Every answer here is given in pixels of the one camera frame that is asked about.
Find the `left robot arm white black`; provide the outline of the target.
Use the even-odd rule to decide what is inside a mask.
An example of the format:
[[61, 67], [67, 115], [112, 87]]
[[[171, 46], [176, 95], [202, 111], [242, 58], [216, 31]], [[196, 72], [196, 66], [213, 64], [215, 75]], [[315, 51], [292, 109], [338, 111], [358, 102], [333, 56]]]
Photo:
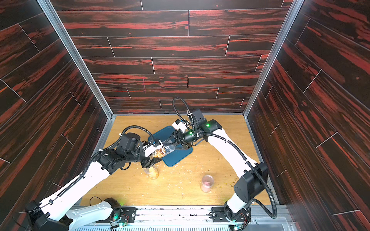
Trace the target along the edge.
[[57, 192], [40, 202], [27, 204], [25, 213], [33, 231], [72, 231], [81, 226], [106, 220], [116, 226], [129, 221], [122, 213], [120, 203], [107, 198], [95, 206], [73, 210], [73, 205], [98, 183], [117, 170], [127, 170], [131, 163], [141, 163], [150, 168], [160, 158], [153, 157], [163, 148], [163, 143], [150, 134], [148, 142], [142, 142], [135, 133], [123, 132], [109, 147], [93, 154], [83, 171]]

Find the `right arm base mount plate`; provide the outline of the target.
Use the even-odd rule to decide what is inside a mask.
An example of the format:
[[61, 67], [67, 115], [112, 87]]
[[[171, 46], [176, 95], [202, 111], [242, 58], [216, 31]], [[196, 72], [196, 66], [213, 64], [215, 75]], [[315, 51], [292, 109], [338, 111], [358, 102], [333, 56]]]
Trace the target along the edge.
[[251, 208], [242, 208], [239, 212], [232, 212], [231, 209], [225, 207], [212, 207], [208, 217], [213, 222], [246, 222], [251, 221]]

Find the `clear jar with star cookies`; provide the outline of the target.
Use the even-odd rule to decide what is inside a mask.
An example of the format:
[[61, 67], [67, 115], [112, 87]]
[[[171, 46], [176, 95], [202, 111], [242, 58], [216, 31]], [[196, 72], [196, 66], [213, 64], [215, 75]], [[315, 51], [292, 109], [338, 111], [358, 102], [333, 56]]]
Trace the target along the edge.
[[163, 158], [166, 155], [172, 153], [175, 150], [175, 147], [173, 145], [171, 146], [163, 146], [160, 149], [157, 149], [153, 154], [153, 158]]

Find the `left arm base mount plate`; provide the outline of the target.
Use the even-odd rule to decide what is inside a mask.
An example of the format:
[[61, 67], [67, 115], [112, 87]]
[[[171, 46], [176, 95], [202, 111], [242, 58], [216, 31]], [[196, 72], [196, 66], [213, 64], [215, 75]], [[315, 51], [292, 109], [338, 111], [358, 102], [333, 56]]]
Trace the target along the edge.
[[121, 207], [120, 211], [115, 208], [111, 215], [104, 220], [96, 221], [96, 223], [111, 223], [111, 224], [128, 224], [134, 223], [136, 218], [137, 208], [135, 207]]

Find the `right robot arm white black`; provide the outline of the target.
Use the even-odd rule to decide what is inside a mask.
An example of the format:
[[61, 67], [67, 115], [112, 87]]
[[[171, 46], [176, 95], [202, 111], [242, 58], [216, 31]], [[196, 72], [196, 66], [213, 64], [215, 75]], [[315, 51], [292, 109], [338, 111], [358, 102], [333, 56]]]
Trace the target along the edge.
[[213, 146], [230, 164], [239, 177], [234, 185], [234, 194], [223, 208], [223, 214], [229, 221], [250, 214], [250, 206], [258, 204], [272, 219], [277, 218], [277, 203], [267, 184], [268, 167], [264, 162], [257, 163], [248, 157], [227, 135], [216, 120], [201, 119], [193, 123], [191, 130], [175, 130], [163, 141], [166, 153], [176, 148], [188, 149], [199, 140]]

